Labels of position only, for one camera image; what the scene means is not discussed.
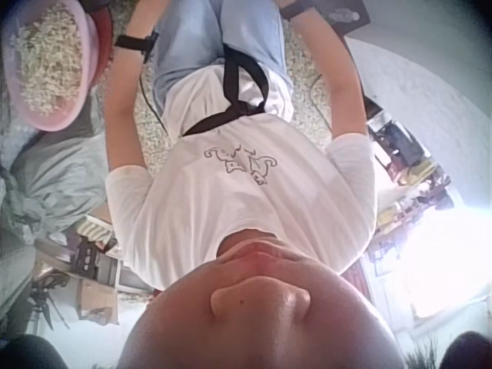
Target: light blue jeans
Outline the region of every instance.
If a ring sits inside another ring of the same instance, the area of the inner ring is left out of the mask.
[[[274,0],[171,0],[155,27],[153,95],[158,112],[178,81],[224,62],[223,44],[250,55],[292,88],[285,66],[284,31]]]

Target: black wire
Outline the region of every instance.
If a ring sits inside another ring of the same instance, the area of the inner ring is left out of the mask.
[[[312,92],[314,90],[314,86],[316,86],[317,82],[321,79],[322,75],[319,75],[316,77],[316,79],[314,80],[313,84],[311,85],[311,87],[309,88],[309,101],[311,102],[311,104],[314,106],[314,108],[317,110],[317,113],[320,115],[320,118],[323,119],[324,123],[326,124],[328,130],[330,132],[332,132],[331,130],[331,126],[328,124],[328,121],[326,120],[326,118],[324,117],[324,114],[323,112],[321,111],[321,109],[319,109],[319,107],[317,106],[316,102],[314,102],[314,99],[313,99],[313,95],[312,95]]]
[[[168,130],[164,126],[164,123],[162,123],[161,117],[159,117],[159,114],[155,111],[154,107],[150,103],[150,101],[147,99],[147,95],[145,94],[144,90],[144,82],[141,80],[141,75],[140,75],[140,89],[141,89],[141,94],[144,96],[144,100],[147,103],[147,106],[149,109],[151,109],[152,113],[154,113],[155,117],[157,118],[157,121],[161,124],[162,129],[164,129],[164,132],[166,135],[168,135]]]

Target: speckled floor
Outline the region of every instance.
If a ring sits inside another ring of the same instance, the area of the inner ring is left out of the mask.
[[[112,2],[111,13],[115,22],[115,35],[119,35],[125,30],[134,6],[135,0]],[[323,82],[321,80],[317,81],[319,73],[314,67],[311,56],[302,46],[300,39],[292,32],[287,22],[284,23],[284,33],[288,72],[294,83],[293,103],[295,113],[292,124],[317,146],[322,147],[331,139],[331,133],[327,129],[327,119],[330,119],[331,116],[327,103],[327,94],[323,88]],[[149,63],[144,73],[148,97],[151,96],[150,80],[151,69]],[[145,160],[150,172],[155,175],[162,166],[171,144],[165,137],[155,116],[145,104],[141,94],[138,96],[135,108],[135,119],[141,136]]]

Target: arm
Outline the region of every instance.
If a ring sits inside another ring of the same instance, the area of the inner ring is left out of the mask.
[[[141,0],[128,24],[126,34],[145,38],[167,8],[169,0]],[[133,118],[138,79],[144,56],[118,49],[111,67],[105,98],[106,151],[110,171],[126,166],[145,167]]]
[[[275,0],[280,8],[294,0]],[[350,54],[331,26],[314,8],[294,17],[292,27],[311,52],[330,90],[333,138],[346,133],[366,134],[361,83]]]

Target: pink bowl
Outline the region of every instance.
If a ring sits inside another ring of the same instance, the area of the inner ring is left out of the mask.
[[[35,21],[41,13],[49,6],[61,2],[74,15],[78,26],[78,35],[81,38],[82,46],[82,78],[78,97],[75,101],[69,101],[66,106],[59,111],[55,111],[48,116],[40,115],[32,111],[24,102],[21,95],[21,76],[18,73],[19,56],[10,46],[12,35],[18,32],[18,27]],[[14,9],[8,19],[6,19],[2,29],[2,54],[5,70],[5,80],[7,81],[8,92],[10,93],[13,105],[19,114],[31,125],[42,131],[59,131],[68,127],[80,113],[84,105],[89,85],[94,77],[95,69],[98,64],[99,39],[94,22],[90,15],[85,14],[84,9],[78,0],[29,0],[21,2],[21,5]]]

